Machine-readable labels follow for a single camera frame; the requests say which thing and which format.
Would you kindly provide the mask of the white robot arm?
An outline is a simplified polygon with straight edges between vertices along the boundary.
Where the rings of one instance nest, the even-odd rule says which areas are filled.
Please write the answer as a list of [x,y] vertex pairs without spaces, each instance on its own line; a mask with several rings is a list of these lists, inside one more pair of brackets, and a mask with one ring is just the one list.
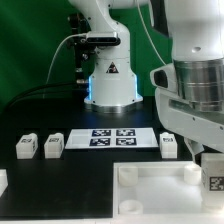
[[224,162],[224,0],[68,0],[87,19],[96,62],[85,103],[120,112],[142,100],[130,34],[111,9],[147,4],[152,27],[172,39],[172,62],[150,72],[162,125],[204,162]]

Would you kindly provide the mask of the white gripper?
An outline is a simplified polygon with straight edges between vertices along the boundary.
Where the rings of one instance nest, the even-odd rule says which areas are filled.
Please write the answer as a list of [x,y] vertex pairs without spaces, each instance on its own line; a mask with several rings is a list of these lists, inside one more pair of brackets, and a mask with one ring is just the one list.
[[224,153],[224,66],[170,63],[150,72],[163,127],[183,136],[192,161],[204,146]]

